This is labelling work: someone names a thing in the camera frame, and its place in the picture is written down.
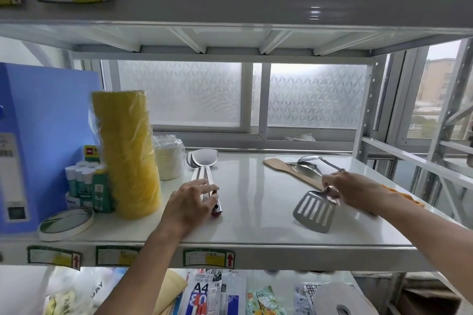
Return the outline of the wrapped stack of yellow tape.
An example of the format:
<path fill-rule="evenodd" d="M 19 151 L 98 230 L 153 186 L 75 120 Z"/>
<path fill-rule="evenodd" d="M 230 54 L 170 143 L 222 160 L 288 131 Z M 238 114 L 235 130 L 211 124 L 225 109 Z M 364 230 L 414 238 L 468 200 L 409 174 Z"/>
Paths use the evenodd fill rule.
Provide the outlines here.
<path fill-rule="evenodd" d="M 151 215 L 161 205 L 161 183 L 145 91 L 93 91 L 90 103 L 115 211 L 128 220 Z"/>

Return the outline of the pack of glue sticks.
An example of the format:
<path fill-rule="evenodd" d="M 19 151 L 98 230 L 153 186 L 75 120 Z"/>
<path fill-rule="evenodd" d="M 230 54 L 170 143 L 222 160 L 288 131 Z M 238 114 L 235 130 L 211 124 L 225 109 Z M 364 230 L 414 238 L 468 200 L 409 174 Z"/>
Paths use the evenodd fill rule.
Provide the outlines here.
<path fill-rule="evenodd" d="M 115 211 L 108 168 L 100 158 L 97 145 L 84 145 L 82 159 L 67 166 L 64 172 L 68 183 L 65 194 L 68 209 L 88 207 L 104 214 Z"/>

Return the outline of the frosted window with white frame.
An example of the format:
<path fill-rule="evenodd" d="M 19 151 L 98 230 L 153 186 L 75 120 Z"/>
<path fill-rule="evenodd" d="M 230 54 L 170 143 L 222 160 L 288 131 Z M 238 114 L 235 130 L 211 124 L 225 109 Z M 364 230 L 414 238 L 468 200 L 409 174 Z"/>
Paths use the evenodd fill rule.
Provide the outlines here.
<path fill-rule="evenodd" d="M 144 90 L 157 126 L 258 132 L 262 64 L 100 60 L 108 91 Z M 267 126 L 355 129 L 367 65 L 270 64 Z"/>

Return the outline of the person's left hand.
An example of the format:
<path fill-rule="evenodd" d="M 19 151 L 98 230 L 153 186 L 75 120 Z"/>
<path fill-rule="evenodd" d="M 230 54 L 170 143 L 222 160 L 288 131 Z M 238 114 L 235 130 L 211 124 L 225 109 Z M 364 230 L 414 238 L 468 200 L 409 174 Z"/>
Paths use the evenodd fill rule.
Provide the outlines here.
<path fill-rule="evenodd" d="M 205 179 L 197 179 L 182 184 L 174 191 L 166 204 L 158 232 L 180 241 L 210 217 L 204 209 L 201 196 L 213 193 L 218 196 L 219 187 L 208 184 Z"/>

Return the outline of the white tape roll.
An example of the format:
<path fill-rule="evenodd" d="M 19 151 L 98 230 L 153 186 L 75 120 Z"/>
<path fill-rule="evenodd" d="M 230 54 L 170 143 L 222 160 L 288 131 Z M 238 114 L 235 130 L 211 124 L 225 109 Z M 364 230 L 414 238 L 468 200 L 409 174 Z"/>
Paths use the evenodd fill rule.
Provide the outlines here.
<path fill-rule="evenodd" d="M 56 213 L 38 226 L 39 239 L 44 242 L 63 241 L 89 229 L 95 221 L 90 207 L 76 207 Z"/>

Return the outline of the tan paper envelope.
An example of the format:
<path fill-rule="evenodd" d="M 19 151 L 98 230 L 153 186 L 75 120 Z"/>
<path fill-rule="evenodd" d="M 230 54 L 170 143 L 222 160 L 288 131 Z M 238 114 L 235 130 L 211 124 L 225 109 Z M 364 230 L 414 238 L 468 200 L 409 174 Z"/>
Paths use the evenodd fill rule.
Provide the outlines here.
<path fill-rule="evenodd" d="M 172 315 L 178 296 L 187 287 L 184 277 L 167 269 L 152 315 Z"/>

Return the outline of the orange cloth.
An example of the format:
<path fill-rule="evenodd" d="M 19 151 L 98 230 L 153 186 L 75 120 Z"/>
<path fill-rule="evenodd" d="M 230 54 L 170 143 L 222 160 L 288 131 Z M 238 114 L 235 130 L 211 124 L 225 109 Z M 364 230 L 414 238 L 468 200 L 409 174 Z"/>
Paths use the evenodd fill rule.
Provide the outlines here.
<path fill-rule="evenodd" d="M 382 187 L 384 187 L 385 189 L 387 189 L 388 191 L 392 192 L 392 193 L 397 193 L 401 196 L 403 196 L 405 199 L 408 199 L 409 201 L 411 201 L 412 203 L 418 205 L 418 206 L 421 206 L 423 208 L 425 208 L 425 204 L 423 204 L 422 202 L 414 199 L 410 194 L 407 194 L 407 193 L 403 193 L 403 192 L 399 192 L 398 190 L 394 189 L 394 188 L 391 188 L 391 187 L 387 187 L 385 185 L 381 185 Z"/>

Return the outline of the person's right forearm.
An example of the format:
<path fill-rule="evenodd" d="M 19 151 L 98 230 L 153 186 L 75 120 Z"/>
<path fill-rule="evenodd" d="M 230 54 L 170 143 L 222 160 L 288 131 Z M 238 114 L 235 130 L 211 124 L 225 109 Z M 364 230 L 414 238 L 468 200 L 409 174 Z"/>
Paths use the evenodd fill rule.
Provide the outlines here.
<path fill-rule="evenodd" d="M 473 305 L 473 230 L 394 192 L 376 195 L 371 211 L 401 232 Z"/>

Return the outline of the slotted steel turner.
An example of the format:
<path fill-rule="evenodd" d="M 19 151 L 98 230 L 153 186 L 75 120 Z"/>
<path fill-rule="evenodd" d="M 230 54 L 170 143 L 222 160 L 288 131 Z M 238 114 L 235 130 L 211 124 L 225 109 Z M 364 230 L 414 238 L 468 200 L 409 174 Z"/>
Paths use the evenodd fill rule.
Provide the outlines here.
<path fill-rule="evenodd" d="M 311 190 L 304 194 L 293 210 L 293 218 L 303 227 L 327 234 L 332 226 L 339 204 L 322 191 Z"/>

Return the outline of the grey metal side rack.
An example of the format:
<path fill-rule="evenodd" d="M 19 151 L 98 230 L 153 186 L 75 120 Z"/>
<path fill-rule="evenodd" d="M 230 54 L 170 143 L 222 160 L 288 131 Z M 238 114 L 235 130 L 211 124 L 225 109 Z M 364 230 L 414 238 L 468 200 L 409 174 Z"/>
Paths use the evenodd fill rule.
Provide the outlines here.
<path fill-rule="evenodd" d="M 411 191 L 437 206 L 441 195 L 449 215 L 473 228 L 473 37 L 393 54 L 394 89 L 382 91 L 369 75 L 353 156 L 366 163 L 369 148 L 410 162 L 416 169 Z"/>

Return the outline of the wooden spatula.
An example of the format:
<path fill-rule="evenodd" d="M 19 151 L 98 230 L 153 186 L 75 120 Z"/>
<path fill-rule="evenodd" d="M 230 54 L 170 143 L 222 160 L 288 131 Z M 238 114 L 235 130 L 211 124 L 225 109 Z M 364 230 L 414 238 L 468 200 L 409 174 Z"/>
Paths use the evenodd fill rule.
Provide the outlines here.
<path fill-rule="evenodd" d="M 283 173 L 290 174 L 294 178 L 296 178 L 300 181 L 303 181 L 303 182 L 305 182 L 306 184 L 308 184 L 312 187 L 315 187 L 319 191 L 322 191 L 322 190 L 325 189 L 325 187 L 323 186 L 321 181 L 319 181 L 317 179 L 313 179 L 313 178 L 303 174 L 302 172 L 299 172 L 298 170 L 293 169 L 289 164 L 287 164 L 286 162 L 283 162 L 282 160 L 280 160 L 278 158 L 264 159 L 263 164 L 265 166 L 269 167 L 270 169 L 275 170 L 275 171 L 280 171 L 280 172 L 283 172 Z"/>

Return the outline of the brown cardboard box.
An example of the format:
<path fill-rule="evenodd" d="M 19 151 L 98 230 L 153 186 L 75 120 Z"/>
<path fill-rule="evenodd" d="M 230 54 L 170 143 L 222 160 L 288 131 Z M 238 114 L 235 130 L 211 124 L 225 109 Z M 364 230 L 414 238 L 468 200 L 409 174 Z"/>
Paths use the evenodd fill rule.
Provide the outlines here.
<path fill-rule="evenodd" d="M 456 315 L 461 303 L 449 289 L 404 288 L 396 308 L 401 315 Z"/>

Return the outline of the white metal shelving rack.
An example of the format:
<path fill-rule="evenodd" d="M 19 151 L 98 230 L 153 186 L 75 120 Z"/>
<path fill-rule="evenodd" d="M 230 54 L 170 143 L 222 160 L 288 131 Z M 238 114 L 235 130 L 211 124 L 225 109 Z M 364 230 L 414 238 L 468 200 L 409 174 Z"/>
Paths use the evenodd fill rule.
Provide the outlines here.
<path fill-rule="evenodd" d="M 473 0 L 112 0 L 0 7 L 0 37 L 99 60 L 366 64 L 397 51 L 473 37 Z M 292 211 L 308 186 L 218 166 L 222 220 L 193 232 L 184 251 L 231 250 L 237 269 L 434 271 L 383 219 L 341 206 L 326 235 Z"/>

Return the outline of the blue and red paper packet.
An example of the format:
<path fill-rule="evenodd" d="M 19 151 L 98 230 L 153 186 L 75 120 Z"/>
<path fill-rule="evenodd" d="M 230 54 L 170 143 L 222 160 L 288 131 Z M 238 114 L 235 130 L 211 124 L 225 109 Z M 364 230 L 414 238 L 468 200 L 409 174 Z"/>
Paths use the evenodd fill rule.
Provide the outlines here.
<path fill-rule="evenodd" d="M 187 287 L 174 315 L 246 315 L 246 271 L 186 270 Z"/>

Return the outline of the steel ladle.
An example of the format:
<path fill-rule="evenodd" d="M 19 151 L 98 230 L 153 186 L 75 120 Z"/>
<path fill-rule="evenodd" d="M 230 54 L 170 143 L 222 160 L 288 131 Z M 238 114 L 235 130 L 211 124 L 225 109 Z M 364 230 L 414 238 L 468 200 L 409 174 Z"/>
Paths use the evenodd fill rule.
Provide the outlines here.
<path fill-rule="evenodd" d="M 330 166 L 331 168 L 337 170 L 338 172 L 343 172 L 343 171 L 346 171 L 346 169 L 343 169 L 343 168 L 340 168 L 338 167 L 337 165 L 331 163 L 331 162 L 328 162 L 324 157 L 322 156 L 316 156 L 316 155 L 310 155 L 310 156 L 304 156 L 304 157 L 301 157 L 297 163 L 298 164 L 308 164 L 314 160 L 320 160 L 322 161 L 323 163 L 327 164 L 328 166 Z"/>

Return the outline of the white printed plastic bag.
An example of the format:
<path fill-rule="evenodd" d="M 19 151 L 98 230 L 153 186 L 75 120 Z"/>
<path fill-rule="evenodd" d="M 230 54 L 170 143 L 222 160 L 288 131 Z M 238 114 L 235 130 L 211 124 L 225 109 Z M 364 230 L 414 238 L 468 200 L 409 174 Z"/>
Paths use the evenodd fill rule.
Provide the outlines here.
<path fill-rule="evenodd" d="M 94 315 L 126 268 L 56 266 L 47 277 L 42 315 Z"/>

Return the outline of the person's left forearm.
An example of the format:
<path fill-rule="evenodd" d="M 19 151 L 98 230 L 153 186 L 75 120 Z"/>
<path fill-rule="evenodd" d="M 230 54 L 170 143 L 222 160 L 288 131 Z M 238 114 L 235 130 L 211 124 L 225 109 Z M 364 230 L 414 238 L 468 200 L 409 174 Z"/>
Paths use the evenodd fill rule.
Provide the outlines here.
<path fill-rule="evenodd" d="M 95 315 L 153 315 L 172 256 L 189 231 L 183 224 L 160 224 Z"/>

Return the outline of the person's right hand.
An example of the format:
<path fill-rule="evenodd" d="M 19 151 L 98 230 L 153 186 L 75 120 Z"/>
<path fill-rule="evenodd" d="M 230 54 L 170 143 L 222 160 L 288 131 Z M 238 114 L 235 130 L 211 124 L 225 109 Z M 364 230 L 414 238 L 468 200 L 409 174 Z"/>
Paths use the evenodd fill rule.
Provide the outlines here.
<path fill-rule="evenodd" d="M 348 171 L 333 174 L 340 174 L 340 185 L 334 188 L 345 204 L 377 216 L 381 215 L 382 197 L 387 194 L 387 189 L 364 175 Z"/>

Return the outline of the blue file box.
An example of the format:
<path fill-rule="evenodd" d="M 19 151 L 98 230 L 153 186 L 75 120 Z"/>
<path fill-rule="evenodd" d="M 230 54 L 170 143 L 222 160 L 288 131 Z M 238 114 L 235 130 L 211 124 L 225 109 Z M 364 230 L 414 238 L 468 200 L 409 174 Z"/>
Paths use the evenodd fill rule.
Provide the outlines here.
<path fill-rule="evenodd" d="M 65 169 L 95 144 L 94 72 L 0 63 L 0 234 L 35 232 L 67 209 Z"/>

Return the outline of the black and white printed packet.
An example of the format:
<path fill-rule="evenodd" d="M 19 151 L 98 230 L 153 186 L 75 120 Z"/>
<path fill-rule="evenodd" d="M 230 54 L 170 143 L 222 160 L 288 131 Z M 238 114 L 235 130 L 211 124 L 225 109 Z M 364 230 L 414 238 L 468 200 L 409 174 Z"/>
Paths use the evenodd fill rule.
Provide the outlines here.
<path fill-rule="evenodd" d="M 314 296 L 322 283 L 304 282 L 293 287 L 294 315 L 316 315 Z"/>

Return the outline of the green snack packet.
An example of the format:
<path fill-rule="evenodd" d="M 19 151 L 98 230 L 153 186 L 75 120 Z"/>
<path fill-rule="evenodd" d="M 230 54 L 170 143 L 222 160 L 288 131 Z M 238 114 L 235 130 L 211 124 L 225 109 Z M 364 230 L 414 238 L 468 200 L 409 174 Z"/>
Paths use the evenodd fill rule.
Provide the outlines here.
<path fill-rule="evenodd" d="M 246 315 L 287 315 L 274 295 L 271 285 L 246 293 Z"/>

